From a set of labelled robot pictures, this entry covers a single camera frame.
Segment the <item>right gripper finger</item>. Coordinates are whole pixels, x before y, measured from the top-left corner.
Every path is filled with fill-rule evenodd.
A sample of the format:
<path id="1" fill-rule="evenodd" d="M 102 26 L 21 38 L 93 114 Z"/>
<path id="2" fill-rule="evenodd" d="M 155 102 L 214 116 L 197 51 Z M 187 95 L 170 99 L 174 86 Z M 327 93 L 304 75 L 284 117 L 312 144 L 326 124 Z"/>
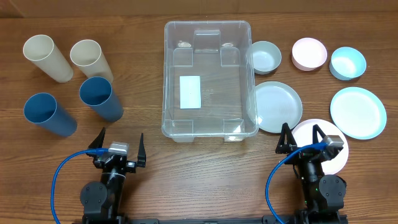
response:
<path id="1" fill-rule="evenodd" d="M 297 143 L 288 123 L 282 125 L 280 138 L 275 149 L 276 154 L 290 154 L 297 150 Z"/>
<path id="2" fill-rule="evenodd" d="M 326 136 L 326 134 L 321 130 L 319 125 L 314 124 L 312 128 L 312 143 L 316 144 L 319 143 L 318 136 L 320 136 L 320 139 L 323 140 L 323 138 Z"/>

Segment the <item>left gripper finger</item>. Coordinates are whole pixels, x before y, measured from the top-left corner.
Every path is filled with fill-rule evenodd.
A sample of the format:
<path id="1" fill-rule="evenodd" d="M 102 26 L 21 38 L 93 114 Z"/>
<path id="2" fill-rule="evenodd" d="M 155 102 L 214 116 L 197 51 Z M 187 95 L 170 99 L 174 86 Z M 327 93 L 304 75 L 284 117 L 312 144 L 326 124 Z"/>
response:
<path id="1" fill-rule="evenodd" d="M 144 133 L 141 133 L 140 142 L 139 142 L 139 150 L 137 153 L 137 166 L 145 167 L 146 166 L 146 151 L 144 147 Z"/>
<path id="2" fill-rule="evenodd" d="M 88 149 L 99 149 L 103 147 L 103 141 L 106 133 L 106 128 L 103 127 L 99 135 L 93 140 L 93 142 L 88 146 Z"/>

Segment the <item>pink plate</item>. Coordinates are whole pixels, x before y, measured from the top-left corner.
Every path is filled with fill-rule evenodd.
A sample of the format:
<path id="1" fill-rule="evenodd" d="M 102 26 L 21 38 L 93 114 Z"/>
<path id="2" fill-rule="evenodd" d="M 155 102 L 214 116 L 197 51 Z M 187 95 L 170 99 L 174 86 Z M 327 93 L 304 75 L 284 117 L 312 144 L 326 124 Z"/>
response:
<path id="1" fill-rule="evenodd" d="M 323 119 L 308 119 L 299 123 L 293 130 L 292 134 L 298 147 L 312 144 L 313 126 L 318 125 L 326 135 L 339 135 L 344 141 L 343 149 L 332 160 L 322 162 L 324 174 L 337 174 L 346 165 L 349 157 L 349 146 L 345 135 L 332 123 Z"/>

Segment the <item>light blue plate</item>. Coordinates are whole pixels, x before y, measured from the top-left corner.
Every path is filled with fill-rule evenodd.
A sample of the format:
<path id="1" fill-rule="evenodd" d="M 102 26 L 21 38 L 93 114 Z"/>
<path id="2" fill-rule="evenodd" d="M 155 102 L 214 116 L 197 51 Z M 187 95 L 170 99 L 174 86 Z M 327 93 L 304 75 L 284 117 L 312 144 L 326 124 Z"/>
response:
<path id="1" fill-rule="evenodd" d="M 344 88 L 334 95 L 330 114 L 340 131 L 360 140 L 377 137 L 387 123 L 382 101 L 371 91 L 356 86 Z"/>

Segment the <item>grey plate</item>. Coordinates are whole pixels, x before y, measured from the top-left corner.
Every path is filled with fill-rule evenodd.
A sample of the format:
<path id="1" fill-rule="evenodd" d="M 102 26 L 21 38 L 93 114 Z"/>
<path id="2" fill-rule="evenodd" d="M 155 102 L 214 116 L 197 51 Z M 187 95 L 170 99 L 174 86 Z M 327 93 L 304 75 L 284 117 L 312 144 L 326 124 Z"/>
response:
<path id="1" fill-rule="evenodd" d="M 284 123 L 290 129 L 298 125 L 303 114 L 303 105 L 293 88 L 282 82 L 269 81 L 258 84 L 255 93 L 260 129 L 279 134 Z"/>

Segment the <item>pink bowl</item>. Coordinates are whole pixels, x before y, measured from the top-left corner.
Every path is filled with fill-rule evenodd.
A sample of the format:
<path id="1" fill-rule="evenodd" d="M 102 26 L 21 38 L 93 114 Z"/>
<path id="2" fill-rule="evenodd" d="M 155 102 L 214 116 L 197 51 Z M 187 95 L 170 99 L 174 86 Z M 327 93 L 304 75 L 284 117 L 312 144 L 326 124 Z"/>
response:
<path id="1" fill-rule="evenodd" d="M 302 71 L 312 71 L 321 67 L 327 60 L 326 47 L 317 39 L 305 37 L 292 47 L 292 62 Z"/>

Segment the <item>grey bowl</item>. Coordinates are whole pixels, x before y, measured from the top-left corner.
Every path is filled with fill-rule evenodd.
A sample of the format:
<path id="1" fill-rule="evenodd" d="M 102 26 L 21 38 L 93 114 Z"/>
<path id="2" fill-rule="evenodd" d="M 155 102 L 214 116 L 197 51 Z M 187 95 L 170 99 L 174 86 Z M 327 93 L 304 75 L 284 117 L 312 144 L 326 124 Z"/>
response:
<path id="1" fill-rule="evenodd" d="M 272 42 L 257 41 L 252 44 L 252 59 L 254 72 L 259 75 L 266 75 L 280 65 L 282 54 Z"/>

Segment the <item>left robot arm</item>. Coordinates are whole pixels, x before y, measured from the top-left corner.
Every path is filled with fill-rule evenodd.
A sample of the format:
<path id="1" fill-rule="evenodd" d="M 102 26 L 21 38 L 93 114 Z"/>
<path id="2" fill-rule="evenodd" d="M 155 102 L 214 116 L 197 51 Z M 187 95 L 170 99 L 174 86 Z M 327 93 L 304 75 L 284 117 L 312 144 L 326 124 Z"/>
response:
<path id="1" fill-rule="evenodd" d="M 137 160 L 127 159 L 129 144 L 112 142 L 101 152 L 106 130 L 103 128 L 88 146 L 87 156 L 93 158 L 93 165 L 101 169 L 99 181 L 86 184 L 80 192 L 84 212 L 83 223 L 129 223 L 128 217 L 119 212 L 124 181 L 127 173 L 135 173 L 138 167 L 146 166 L 144 135 L 141 134 Z"/>

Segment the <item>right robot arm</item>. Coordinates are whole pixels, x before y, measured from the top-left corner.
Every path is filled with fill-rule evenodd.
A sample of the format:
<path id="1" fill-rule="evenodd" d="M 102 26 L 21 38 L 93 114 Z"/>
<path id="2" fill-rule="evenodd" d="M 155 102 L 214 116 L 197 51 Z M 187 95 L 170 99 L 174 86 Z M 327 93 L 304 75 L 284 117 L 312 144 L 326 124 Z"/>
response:
<path id="1" fill-rule="evenodd" d="M 344 207 L 346 182 L 337 175 L 326 175 L 322 162 L 334 159 L 343 150 L 338 135 L 326 135 L 318 125 L 312 128 L 312 144 L 298 147 L 287 123 L 282 125 L 277 154 L 286 154 L 285 165 L 292 165 L 300 179 L 306 209 L 297 210 L 287 223 L 347 223 L 338 213 Z"/>

